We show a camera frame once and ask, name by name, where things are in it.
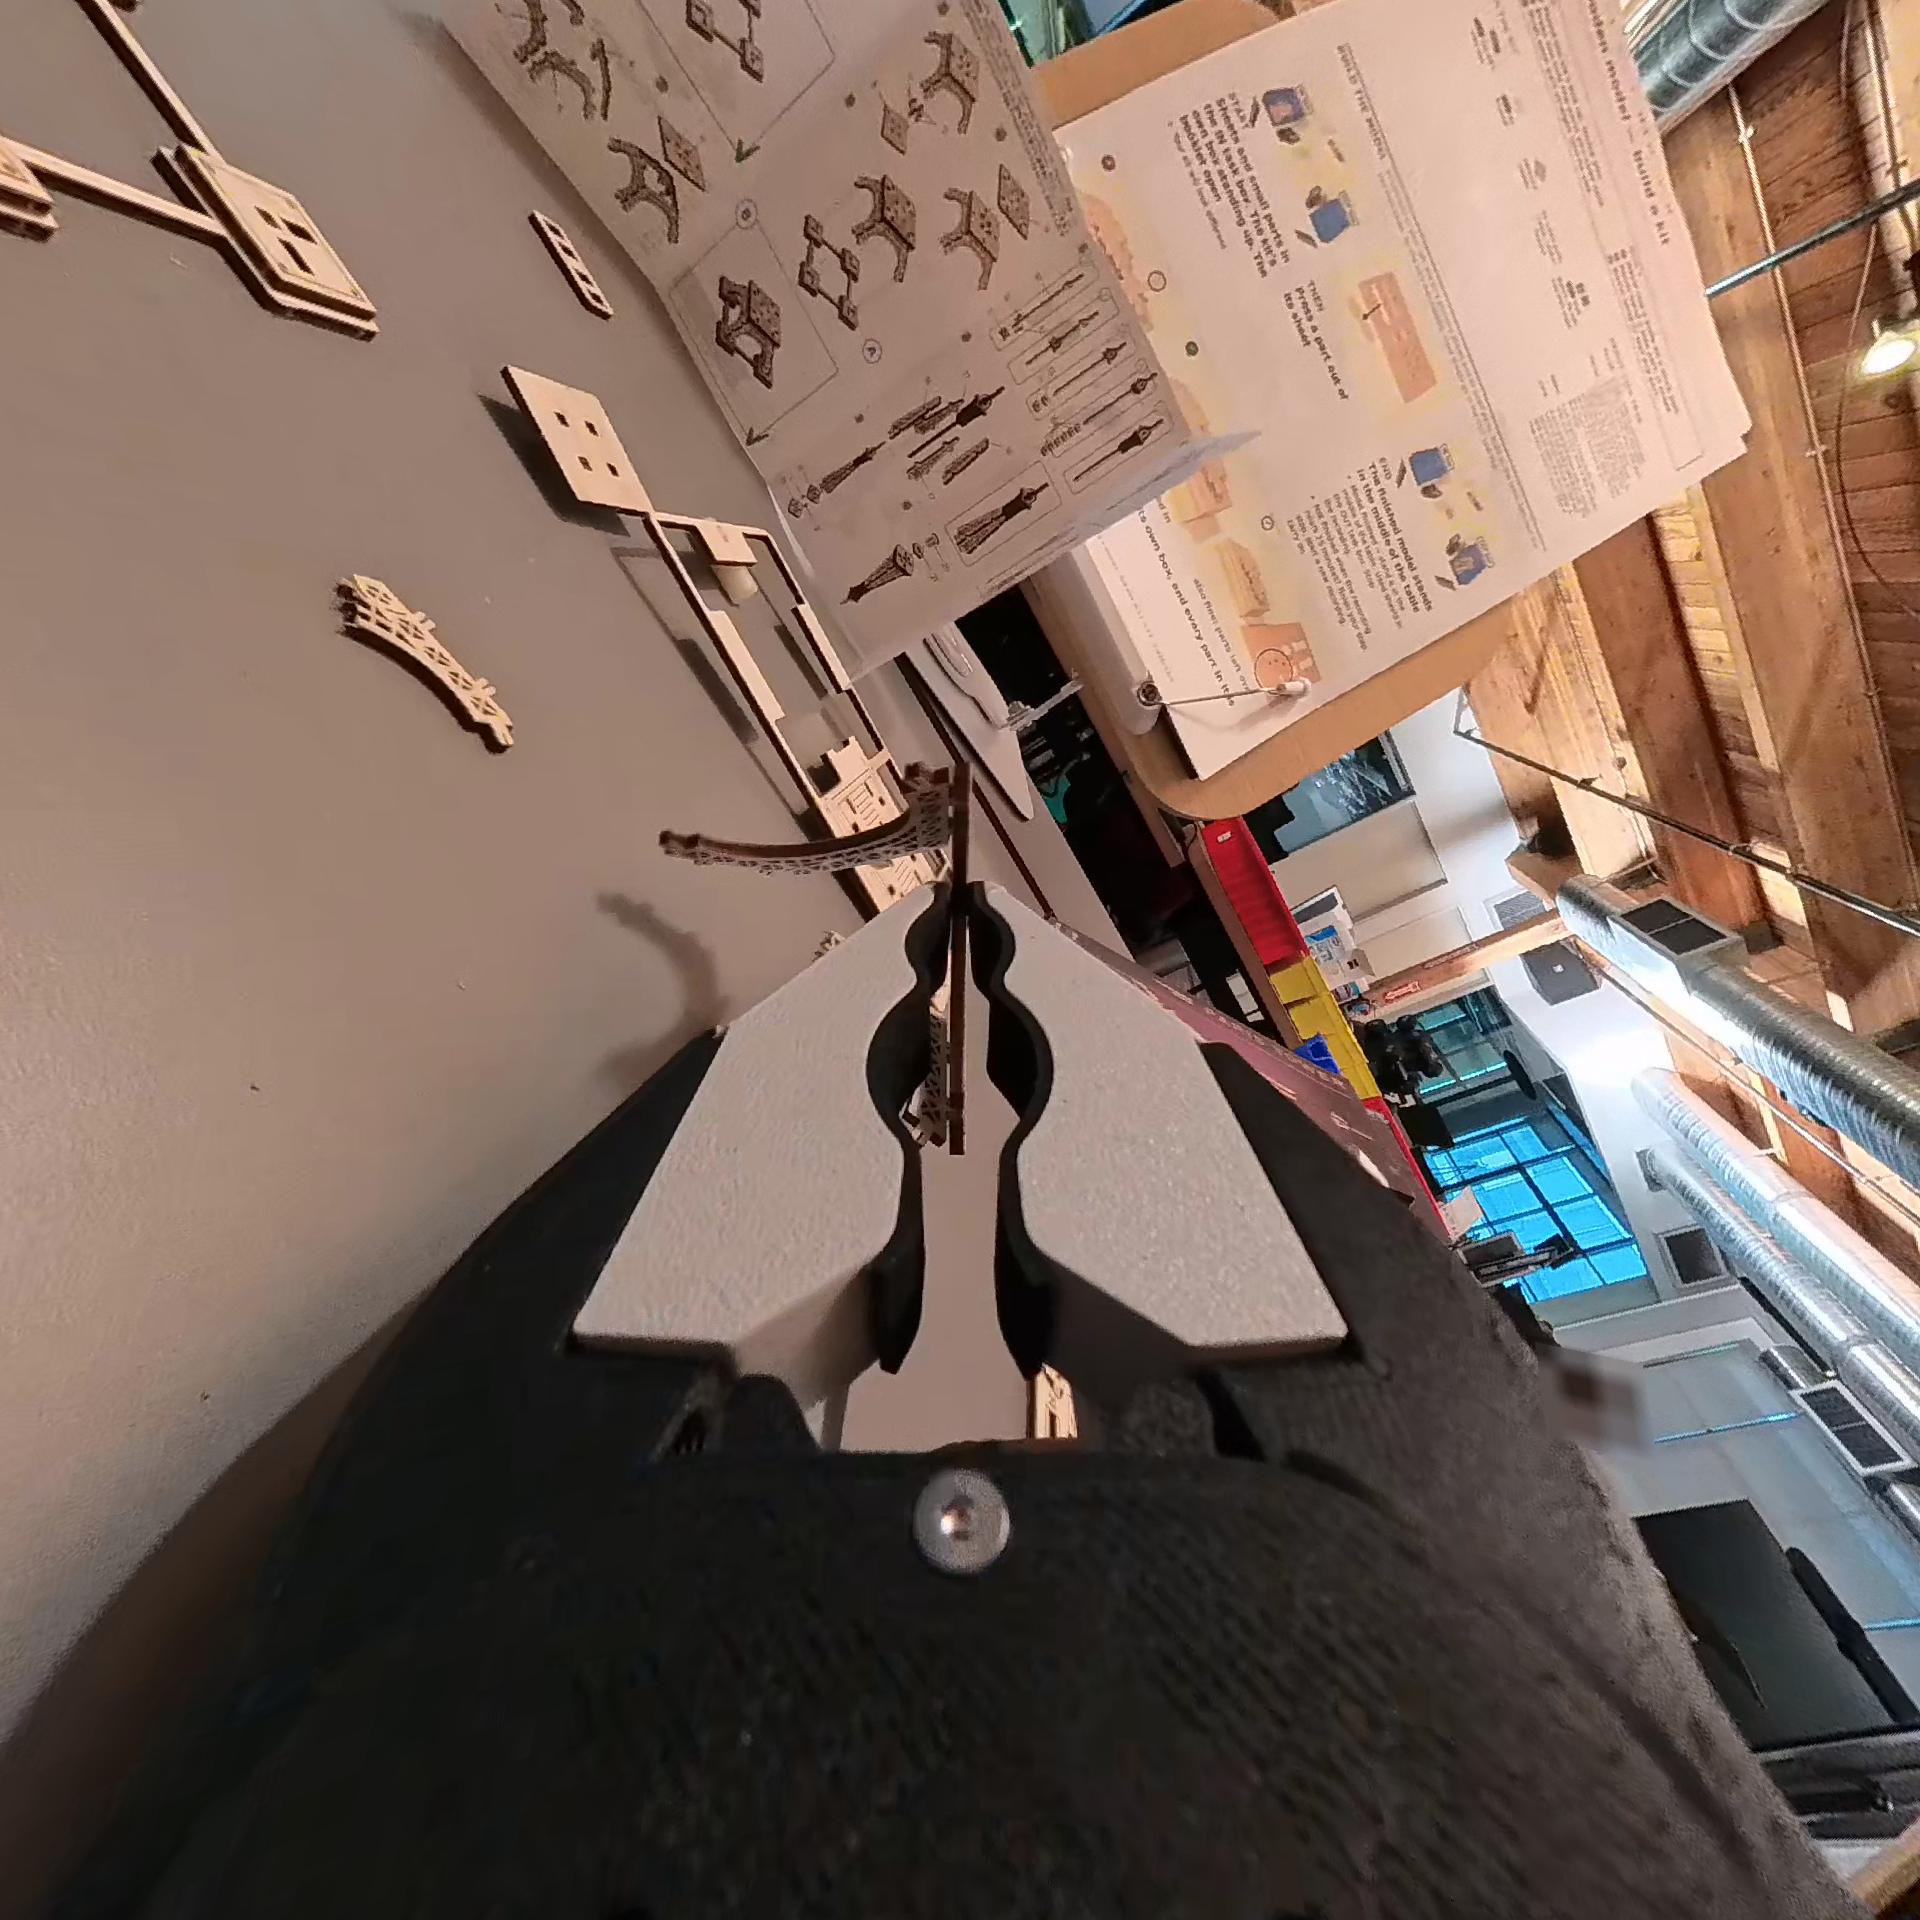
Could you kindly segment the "white document stand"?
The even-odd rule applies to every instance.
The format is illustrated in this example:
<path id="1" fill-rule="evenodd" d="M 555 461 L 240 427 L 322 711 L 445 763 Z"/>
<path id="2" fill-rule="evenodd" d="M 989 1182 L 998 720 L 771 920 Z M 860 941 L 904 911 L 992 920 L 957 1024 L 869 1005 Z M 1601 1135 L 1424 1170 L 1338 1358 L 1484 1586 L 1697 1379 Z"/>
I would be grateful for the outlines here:
<path id="1" fill-rule="evenodd" d="M 1306 714 L 1302 692 L 1231 692 L 1211 682 L 1163 689 L 1113 620 L 1106 585 L 1081 558 L 1047 565 L 1037 576 L 973 604 L 957 631 L 1004 705 L 1066 692 L 1066 705 L 1083 711 L 1099 746 L 1151 828 L 1186 832 L 1264 806 L 1366 738 L 1338 720 L 1336 703 Z M 1199 777 L 1173 720 L 1201 714 L 1289 717 L 1289 726 L 1244 746 L 1225 773 Z"/>

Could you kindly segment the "yellow plastic bin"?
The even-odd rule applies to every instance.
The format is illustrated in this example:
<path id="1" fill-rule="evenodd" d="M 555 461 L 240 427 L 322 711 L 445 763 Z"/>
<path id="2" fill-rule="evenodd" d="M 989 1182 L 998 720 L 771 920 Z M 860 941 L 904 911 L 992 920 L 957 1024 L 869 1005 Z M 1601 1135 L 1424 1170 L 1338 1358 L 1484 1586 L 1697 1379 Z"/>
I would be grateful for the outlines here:
<path id="1" fill-rule="evenodd" d="M 1276 992 L 1276 1002 L 1283 1005 L 1283 1019 L 1292 1024 L 1299 1032 L 1299 1045 L 1292 1052 L 1306 1058 L 1310 1066 L 1323 1066 L 1329 1072 L 1338 1072 L 1359 1102 L 1375 1102 L 1383 1097 L 1383 1087 L 1369 1068 L 1369 1058 L 1338 1005 L 1338 997 L 1329 992 L 1325 976 L 1320 974 L 1320 965 L 1310 956 L 1299 956 L 1281 968 L 1267 974 L 1267 983 Z"/>

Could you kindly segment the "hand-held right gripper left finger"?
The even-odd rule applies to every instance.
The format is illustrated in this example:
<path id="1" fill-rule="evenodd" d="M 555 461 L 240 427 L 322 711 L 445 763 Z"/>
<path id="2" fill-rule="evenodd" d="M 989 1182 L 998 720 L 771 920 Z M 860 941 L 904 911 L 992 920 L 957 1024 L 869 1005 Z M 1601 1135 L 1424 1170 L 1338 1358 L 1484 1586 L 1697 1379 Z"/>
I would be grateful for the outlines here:
<path id="1" fill-rule="evenodd" d="M 575 1312 L 590 1350 L 771 1379 L 807 1412 L 920 1327 L 920 1143 L 950 883 L 920 883 L 725 1024 Z"/>

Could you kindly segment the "folded assembly instruction booklet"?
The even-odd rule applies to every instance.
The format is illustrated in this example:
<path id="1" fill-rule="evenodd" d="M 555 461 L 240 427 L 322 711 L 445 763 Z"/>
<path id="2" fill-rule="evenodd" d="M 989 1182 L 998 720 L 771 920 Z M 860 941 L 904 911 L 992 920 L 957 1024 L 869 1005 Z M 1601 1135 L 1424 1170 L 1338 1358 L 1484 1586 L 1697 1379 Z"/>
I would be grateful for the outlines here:
<path id="1" fill-rule="evenodd" d="M 998 4 L 443 19 L 662 302 L 854 671 L 1244 444 L 1176 401 Z"/>

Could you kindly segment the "wooden plate with four holes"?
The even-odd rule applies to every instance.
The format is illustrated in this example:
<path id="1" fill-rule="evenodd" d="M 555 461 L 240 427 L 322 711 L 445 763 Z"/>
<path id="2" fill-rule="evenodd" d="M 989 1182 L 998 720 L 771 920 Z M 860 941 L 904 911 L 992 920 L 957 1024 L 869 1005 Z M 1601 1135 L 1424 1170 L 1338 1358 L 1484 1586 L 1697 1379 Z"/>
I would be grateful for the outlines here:
<path id="1" fill-rule="evenodd" d="M 499 380 L 560 468 L 570 500 L 610 515 L 652 515 L 647 486 L 638 482 L 602 398 L 512 365 L 499 366 Z"/>

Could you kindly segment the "purple tower model box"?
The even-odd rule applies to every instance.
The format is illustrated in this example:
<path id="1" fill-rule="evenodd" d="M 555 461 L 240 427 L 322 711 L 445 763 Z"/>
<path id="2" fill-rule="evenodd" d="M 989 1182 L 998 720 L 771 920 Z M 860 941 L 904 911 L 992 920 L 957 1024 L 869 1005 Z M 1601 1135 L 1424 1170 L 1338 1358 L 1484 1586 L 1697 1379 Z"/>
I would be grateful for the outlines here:
<path id="1" fill-rule="evenodd" d="M 1050 927 L 1074 947 L 1102 959 L 1111 974 L 1146 992 L 1163 1014 L 1186 1024 L 1201 1045 L 1231 1047 L 1249 1068 L 1255 1068 L 1274 1090 L 1281 1090 L 1325 1140 L 1336 1140 L 1350 1162 L 1359 1162 L 1385 1189 L 1393 1189 L 1429 1230 L 1448 1242 L 1448 1223 L 1441 1214 L 1429 1175 L 1413 1165 L 1413 1152 L 1403 1125 L 1388 1118 L 1383 1097 L 1359 1097 L 1346 1077 L 1299 1047 L 1283 1047 L 1249 1024 L 1199 1002 L 1158 976 L 1145 974 L 1136 959 L 1075 933 L 1074 927 Z"/>

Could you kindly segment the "red plastic bin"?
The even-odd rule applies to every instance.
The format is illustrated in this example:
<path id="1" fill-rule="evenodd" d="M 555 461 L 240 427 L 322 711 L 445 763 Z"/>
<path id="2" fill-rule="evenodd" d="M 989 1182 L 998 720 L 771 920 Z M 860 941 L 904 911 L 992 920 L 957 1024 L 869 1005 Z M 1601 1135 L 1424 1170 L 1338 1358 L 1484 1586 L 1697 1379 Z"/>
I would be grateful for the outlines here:
<path id="1" fill-rule="evenodd" d="M 1283 907 L 1274 863 L 1259 852 L 1255 832 L 1244 819 L 1201 824 L 1193 852 L 1224 888 L 1225 915 L 1249 933 L 1259 974 L 1283 974 L 1306 959 L 1306 941 L 1292 911 Z"/>

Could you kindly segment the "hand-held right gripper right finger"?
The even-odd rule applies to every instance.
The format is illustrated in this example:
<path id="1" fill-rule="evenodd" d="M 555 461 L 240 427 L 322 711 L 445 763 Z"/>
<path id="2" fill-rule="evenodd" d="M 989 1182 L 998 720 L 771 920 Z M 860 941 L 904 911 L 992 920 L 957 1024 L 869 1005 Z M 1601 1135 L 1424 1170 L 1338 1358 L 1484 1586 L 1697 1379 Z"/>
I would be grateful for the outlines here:
<path id="1" fill-rule="evenodd" d="M 1136 1454 L 1281 1454 L 1259 1389 L 1346 1325 L 1251 1118 L 1289 1102 L 1231 1047 L 1016 907 L 969 883 L 998 1152 L 992 1308 L 1037 1404 Z"/>

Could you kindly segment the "wooden sheet frame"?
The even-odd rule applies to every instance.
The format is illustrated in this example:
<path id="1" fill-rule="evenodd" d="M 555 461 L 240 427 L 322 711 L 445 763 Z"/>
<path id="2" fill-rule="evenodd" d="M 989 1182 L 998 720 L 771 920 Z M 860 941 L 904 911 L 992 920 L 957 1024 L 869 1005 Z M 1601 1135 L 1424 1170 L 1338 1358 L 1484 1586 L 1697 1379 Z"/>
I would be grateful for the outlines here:
<path id="1" fill-rule="evenodd" d="M 878 714 L 853 685 L 817 608 L 807 599 L 793 565 L 769 528 L 690 516 L 628 515 L 641 551 L 679 593 L 699 657 L 725 685 L 748 720 L 748 741 L 762 773 L 774 773 L 795 837 L 840 837 L 901 812 L 901 763 Z M 755 565 L 760 593 L 730 604 L 707 558 Z M 904 892 L 942 880 L 942 857 L 896 860 L 834 876 L 869 915 L 885 915 Z"/>

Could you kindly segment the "grey desk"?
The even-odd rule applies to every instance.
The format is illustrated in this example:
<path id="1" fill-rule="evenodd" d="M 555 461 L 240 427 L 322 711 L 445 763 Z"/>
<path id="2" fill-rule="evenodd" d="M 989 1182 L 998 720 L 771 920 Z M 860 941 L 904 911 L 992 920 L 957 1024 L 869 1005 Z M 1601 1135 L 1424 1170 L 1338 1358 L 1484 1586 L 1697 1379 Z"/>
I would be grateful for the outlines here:
<path id="1" fill-rule="evenodd" d="M 771 515 L 438 4 L 142 4 L 131 34 L 379 338 L 74 195 L 54 244 L 2 233 L 2 1735 L 56 1687 L 147 1721 L 354 1358 L 860 921 L 834 880 L 656 849 L 793 819 L 499 366 L 602 398 L 667 508 Z M 342 576 L 433 618 L 508 753 L 342 631 Z"/>

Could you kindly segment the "square wooden base frame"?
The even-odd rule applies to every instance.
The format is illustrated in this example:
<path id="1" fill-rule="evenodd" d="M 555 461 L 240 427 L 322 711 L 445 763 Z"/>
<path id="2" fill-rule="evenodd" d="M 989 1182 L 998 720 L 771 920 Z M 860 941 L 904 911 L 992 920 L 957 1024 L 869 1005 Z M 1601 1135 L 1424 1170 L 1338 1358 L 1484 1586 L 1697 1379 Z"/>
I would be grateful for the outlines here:
<path id="1" fill-rule="evenodd" d="M 77 13 L 171 135 L 171 142 L 148 159 L 167 192 L 111 180 L 97 166 L 2 135 L 2 233 L 25 244 L 54 244 L 62 229 L 56 205 L 74 195 L 100 214 L 117 214 L 216 250 L 248 288 L 248 298 L 274 318 L 377 341 L 379 311 L 360 274 L 351 274 L 345 259 L 288 187 L 260 180 L 220 156 L 201 112 L 138 41 L 130 23 L 138 4 L 82 0 Z"/>

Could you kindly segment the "small curved wooden piece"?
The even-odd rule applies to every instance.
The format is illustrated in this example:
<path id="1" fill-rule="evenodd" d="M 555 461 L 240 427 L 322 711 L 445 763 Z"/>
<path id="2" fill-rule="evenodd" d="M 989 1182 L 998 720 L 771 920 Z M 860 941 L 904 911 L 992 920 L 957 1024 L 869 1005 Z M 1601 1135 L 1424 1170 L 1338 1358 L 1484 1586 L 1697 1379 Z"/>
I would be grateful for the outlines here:
<path id="1" fill-rule="evenodd" d="M 499 692 L 443 642 L 431 615 L 403 604 L 398 589 L 377 576 L 342 576 L 333 585 L 333 599 L 351 637 L 433 685 L 461 726 L 486 741 L 486 753 L 512 746 L 512 717 L 499 705 Z"/>

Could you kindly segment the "wooden lattice arch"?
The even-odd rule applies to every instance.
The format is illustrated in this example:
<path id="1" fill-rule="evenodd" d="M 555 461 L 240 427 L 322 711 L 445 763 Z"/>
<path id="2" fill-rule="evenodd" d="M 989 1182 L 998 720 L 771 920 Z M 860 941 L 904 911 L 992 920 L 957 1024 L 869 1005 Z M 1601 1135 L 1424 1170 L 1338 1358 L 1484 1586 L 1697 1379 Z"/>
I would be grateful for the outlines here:
<path id="1" fill-rule="evenodd" d="M 659 832 L 659 852 L 683 863 L 707 868 L 748 868 L 760 876 L 854 876 L 865 868 L 942 857 L 947 883 L 947 956 L 942 983 L 929 997 L 929 1068 L 920 1092 L 904 1111 L 919 1125 L 919 1140 L 962 1155 L 962 880 L 973 852 L 973 768 L 901 768 L 901 812 L 860 828 L 840 837 L 807 844 L 743 844 L 695 832 Z"/>

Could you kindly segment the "silver ventilation duct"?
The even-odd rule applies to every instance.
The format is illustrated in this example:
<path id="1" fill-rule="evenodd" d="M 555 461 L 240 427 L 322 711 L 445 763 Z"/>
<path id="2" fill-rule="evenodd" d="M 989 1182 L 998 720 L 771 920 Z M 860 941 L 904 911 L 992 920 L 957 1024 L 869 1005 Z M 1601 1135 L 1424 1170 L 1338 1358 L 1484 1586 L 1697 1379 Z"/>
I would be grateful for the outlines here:
<path id="1" fill-rule="evenodd" d="M 1912 1066 L 1755 981 L 1731 929 L 1666 892 L 1633 902 L 1579 874 L 1556 883 L 1556 911 L 1568 933 L 1776 1087 L 1789 1108 L 1857 1143 L 1903 1185 L 1920 1185 L 1920 1072 Z"/>
<path id="2" fill-rule="evenodd" d="M 1633 1077 L 1660 1125 L 1658 1182 L 1721 1253 L 1824 1358 L 1826 1373 L 1876 1415 L 1909 1460 L 1920 1455 L 1920 1293 L 1869 1239 L 1804 1182 L 1729 1125 L 1667 1068 Z"/>
<path id="3" fill-rule="evenodd" d="M 1681 127 L 1697 106 L 1738 79 L 1765 52 L 1795 34 L 1824 0 L 1666 0 L 1641 23 L 1626 23 L 1626 46 L 1654 119 Z"/>

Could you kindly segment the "brown cardboard board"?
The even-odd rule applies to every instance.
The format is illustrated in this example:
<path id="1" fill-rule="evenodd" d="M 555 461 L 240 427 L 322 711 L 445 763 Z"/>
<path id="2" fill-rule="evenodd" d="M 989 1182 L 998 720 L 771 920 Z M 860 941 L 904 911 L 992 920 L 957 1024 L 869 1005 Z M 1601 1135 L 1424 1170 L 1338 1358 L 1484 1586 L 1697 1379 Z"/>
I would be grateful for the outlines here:
<path id="1" fill-rule="evenodd" d="M 1251 0 L 1186 0 L 1037 62 L 1031 79 L 1050 130 L 1062 135 L 1095 107 L 1244 41 L 1274 19 L 1276 13 Z M 1417 714 L 1436 696 L 1464 689 L 1517 624 L 1517 598 L 1512 598 L 1350 692 L 1329 696 L 1281 735 L 1249 746 L 1224 773 L 1193 777 L 1173 732 L 1146 717 L 1146 711 L 1136 705 L 1131 685 L 1122 685 L 1111 599 L 1102 598 L 1090 565 L 1056 558 L 1021 581 L 1021 598 L 1059 666 L 1081 685 L 1090 720 L 1113 755 L 1122 780 L 1136 790 L 1141 809 L 1146 819 L 1163 809 L 1193 824 L 1244 812 L 1249 806 L 1276 797 L 1336 755 Z"/>

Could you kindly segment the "slotted wooden plate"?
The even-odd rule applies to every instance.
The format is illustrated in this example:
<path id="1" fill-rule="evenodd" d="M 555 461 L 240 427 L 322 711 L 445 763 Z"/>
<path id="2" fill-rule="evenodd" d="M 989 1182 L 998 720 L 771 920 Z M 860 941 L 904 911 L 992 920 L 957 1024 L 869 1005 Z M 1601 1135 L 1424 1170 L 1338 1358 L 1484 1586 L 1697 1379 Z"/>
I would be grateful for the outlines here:
<path id="1" fill-rule="evenodd" d="M 544 244 L 544 250 L 551 253 L 555 270 L 562 274 L 562 284 L 570 288 L 570 298 L 597 318 L 597 323 L 614 323 L 614 305 L 603 298 L 603 288 L 597 284 L 590 259 L 579 253 L 579 248 L 570 244 L 570 233 L 545 219 L 544 209 L 529 209 L 529 229 L 532 239 Z"/>

